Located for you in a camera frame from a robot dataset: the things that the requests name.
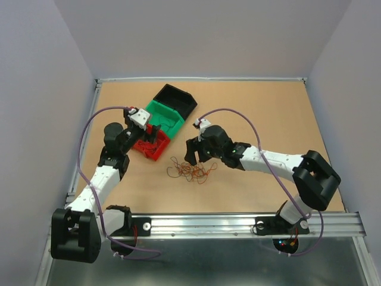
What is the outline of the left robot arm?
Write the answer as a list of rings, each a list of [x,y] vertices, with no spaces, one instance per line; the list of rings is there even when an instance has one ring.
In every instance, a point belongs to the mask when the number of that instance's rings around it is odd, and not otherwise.
[[[129,165],[128,151],[138,140],[156,139],[148,133],[151,114],[140,108],[125,108],[126,127],[112,122],[104,128],[104,146],[91,179],[68,206],[56,209],[51,217],[51,256],[54,259],[93,263],[102,243],[110,240],[118,246],[114,252],[128,259],[137,249],[138,231],[146,231],[144,223],[132,219],[129,207],[111,205],[102,210],[110,192],[121,182]]]

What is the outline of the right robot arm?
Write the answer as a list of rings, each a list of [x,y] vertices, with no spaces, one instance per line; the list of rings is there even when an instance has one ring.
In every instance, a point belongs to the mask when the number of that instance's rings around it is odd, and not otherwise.
[[[275,228],[288,232],[311,211],[325,211],[341,183],[341,177],[323,156],[309,150],[292,155],[261,150],[249,143],[234,142],[219,125],[211,125],[186,141],[185,161],[191,165],[212,158],[231,169],[269,173],[278,182],[295,184],[296,196],[290,196],[274,217]]]

